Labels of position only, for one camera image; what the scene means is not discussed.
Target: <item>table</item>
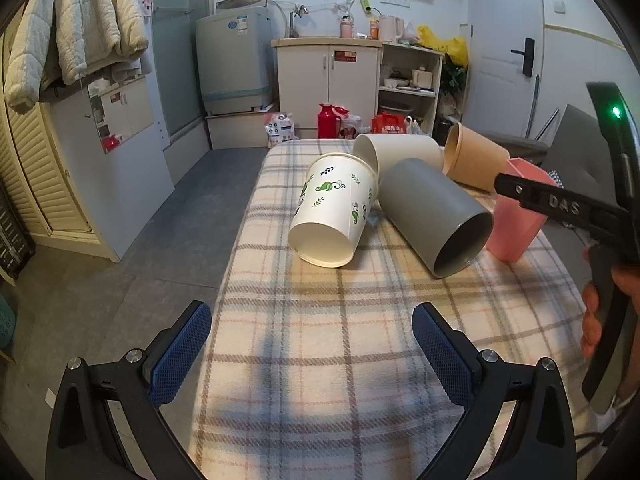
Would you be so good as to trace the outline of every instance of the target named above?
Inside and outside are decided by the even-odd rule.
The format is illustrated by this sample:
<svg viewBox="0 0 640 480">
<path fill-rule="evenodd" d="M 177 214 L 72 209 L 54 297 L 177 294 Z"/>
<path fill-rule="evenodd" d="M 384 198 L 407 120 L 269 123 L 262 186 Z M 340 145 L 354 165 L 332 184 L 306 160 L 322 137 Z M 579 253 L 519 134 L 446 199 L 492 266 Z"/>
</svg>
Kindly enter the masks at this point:
<svg viewBox="0 0 640 480">
<path fill-rule="evenodd" d="M 200 373 L 189 453 L 201 471 L 211 479 L 415 479 L 462 414 L 414 340 L 411 314 L 423 301 L 506 361 L 555 359 L 576 433 L 592 430 L 580 391 L 584 307 L 542 232 L 516 264 L 483 250 L 436 280 L 376 205 L 346 266 L 323 269 L 293 254 L 287 232 L 306 169 L 352 144 L 285 142 L 264 161 Z M 493 207 L 495 197 L 470 193 Z M 488 468 L 512 408 L 474 476 Z"/>
</svg>

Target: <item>white paper cup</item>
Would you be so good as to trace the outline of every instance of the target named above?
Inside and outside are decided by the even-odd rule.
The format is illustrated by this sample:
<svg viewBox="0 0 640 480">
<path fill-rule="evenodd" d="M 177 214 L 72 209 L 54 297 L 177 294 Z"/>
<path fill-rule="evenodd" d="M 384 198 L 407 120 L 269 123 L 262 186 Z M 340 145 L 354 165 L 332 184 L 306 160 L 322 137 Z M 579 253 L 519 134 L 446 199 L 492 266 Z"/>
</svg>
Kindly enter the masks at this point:
<svg viewBox="0 0 640 480">
<path fill-rule="evenodd" d="M 378 181 L 386 170 L 406 158 L 419 158 L 438 171 L 443 165 L 438 143 L 424 135 L 361 134 L 353 143 L 353 155 L 378 173 Z"/>
<path fill-rule="evenodd" d="M 348 264 L 377 196 L 377 176 L 368 164 L 348 153 L 321 156 L 306 172 L 290 247 L 319 267 Z"/>
</svg>

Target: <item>human hand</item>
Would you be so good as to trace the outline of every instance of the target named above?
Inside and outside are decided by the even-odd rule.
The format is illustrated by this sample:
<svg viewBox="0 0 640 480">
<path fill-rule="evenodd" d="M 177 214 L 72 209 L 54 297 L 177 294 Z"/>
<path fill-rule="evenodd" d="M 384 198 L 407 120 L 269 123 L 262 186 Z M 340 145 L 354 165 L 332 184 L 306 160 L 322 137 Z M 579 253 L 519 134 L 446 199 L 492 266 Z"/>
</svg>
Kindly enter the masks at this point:
<svg viewBox="0 0 640 480">
<path fill-rule="evenodd" d="M 618 288 L 631 298 L 631 301 L 640 316 L 640 266 L 620 266 L 611 271 L 613 281 Z M 592 357 L 596 346 L 602 337 L 602 325 L 595 317 L 600 306 L 600 299 L 593 282 L 589 282 L 582 292 L 582 300 L 587 310 L 582 319 L 582 354 Z M 636 334 L 631 349 L 629 368 L 626 377 L 618 389 L 618 398 L 626 399 L 640 387 L 640 321 L 636 326 Z"/>
</svg>

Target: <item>white jacket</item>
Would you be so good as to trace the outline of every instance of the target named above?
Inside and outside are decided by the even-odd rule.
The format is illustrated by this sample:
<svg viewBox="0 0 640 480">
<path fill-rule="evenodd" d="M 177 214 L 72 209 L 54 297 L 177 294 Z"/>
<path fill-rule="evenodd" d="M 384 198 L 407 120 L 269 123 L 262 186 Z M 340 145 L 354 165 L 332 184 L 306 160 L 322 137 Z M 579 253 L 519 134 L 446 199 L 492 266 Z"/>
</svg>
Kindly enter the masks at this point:
<svg viewBox="0 0 640 480">
<path fill-rule="evenodd" d="M 137 59 L 148 47 L 142 0 L 29 0 L 4 83 L 5 100 L 18 113 L 38 101 L 53 10 L 67 85 L 115 62 Z"/>
</svg>

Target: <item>red thermos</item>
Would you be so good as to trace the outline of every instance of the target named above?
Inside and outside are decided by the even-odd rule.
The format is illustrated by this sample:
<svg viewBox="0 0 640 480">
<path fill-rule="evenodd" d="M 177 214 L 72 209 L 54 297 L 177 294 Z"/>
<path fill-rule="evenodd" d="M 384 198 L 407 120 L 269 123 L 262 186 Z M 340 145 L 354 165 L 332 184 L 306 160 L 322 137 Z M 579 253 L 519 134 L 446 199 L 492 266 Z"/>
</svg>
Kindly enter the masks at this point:
<svg viewBox="0 0 640 480">
<path fill-rule="evenodd" d="M 342 119 L 334 112 L 330 104 L 321 104 L 318 114 L 318 139 L 337 139 L 342 126 Z"/>
</svg>

